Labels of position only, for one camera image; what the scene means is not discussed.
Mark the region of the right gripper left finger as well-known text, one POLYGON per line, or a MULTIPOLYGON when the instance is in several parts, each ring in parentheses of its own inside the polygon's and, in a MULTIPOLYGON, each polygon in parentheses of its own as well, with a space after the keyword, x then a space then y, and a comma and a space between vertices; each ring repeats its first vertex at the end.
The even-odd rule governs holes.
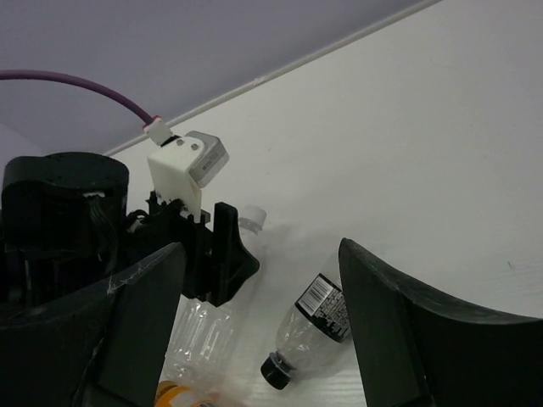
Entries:
POLYGON ((169 244, 109 278, 1 319, 3 406, 150 406, 186 255, 169 244))

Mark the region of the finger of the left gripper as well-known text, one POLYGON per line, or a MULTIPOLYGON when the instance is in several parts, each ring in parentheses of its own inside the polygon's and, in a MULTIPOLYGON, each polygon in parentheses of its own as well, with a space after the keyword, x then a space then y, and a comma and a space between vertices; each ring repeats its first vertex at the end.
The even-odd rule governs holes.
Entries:
POLYGON ((259 260, 242 241, 238 210, 228 203, 214 207, 210 255, 210 302, 221 306, 231 301, 260 268, 259 260))

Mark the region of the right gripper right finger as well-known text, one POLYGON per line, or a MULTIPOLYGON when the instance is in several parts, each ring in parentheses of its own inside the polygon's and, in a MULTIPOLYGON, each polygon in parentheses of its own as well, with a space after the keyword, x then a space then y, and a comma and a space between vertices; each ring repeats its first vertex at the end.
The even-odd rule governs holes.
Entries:
POLYGON ((349 238, 339 270, 367 405, 541 405, 541 319, 444 293, 349 238))

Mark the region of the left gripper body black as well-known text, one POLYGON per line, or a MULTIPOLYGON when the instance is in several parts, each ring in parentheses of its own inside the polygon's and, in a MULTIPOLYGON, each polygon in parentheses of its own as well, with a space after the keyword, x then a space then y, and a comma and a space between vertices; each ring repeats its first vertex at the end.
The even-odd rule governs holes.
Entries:
POLYGON ((195 222, 181 200, 161 203, 156 192, 149 194, 147 203, 148 211, 137 209, 126 217, 122 260, 131 265, 171 243, 179 243, 186 254, 182 294, 204 299, 209 291, 204 268, 209 264, 211 248, 212 232, 206 227, 210 213, 202 211, 200 222, 195 222))

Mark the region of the clear unlabelled plastic bottle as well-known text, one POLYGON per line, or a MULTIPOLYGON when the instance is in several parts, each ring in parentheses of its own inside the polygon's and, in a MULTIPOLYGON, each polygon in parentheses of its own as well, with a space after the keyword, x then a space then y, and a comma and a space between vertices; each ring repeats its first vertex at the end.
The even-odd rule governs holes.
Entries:
POLYGON ((197 299, 186 301, 165 354, 164 379, 207 393, 219 387, 260 283, 264 260, 260 234, 265 222, 265 210, 253 205, 242 208, 240 237, 256 258, 257 271, 219 307, 197 299))

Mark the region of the clear bottle black cap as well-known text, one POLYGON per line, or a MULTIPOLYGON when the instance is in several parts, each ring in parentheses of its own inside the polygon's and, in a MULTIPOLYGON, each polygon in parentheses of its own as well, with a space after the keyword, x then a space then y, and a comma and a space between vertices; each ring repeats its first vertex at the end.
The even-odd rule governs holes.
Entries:
POLYGON ((339 256, 331 254, 285 314, 275 349, 262 363, 260 373, 277 390, 320 376, 339 360, 350 338, 339 256))

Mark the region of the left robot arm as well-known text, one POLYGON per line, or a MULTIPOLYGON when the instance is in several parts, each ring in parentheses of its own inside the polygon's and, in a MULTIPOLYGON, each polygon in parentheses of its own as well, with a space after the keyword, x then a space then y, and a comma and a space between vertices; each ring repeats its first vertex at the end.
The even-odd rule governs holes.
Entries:
POLYGON ((187 260, 182 294, 215 306, 260 268, 242 239, 238 211, 218 203, 199 220, 184 202, 156 193, 129 211, 129 171, 96 153, 19 156, 1 191, 1 313, 12 317, 119 273, 180 243, 187 260))

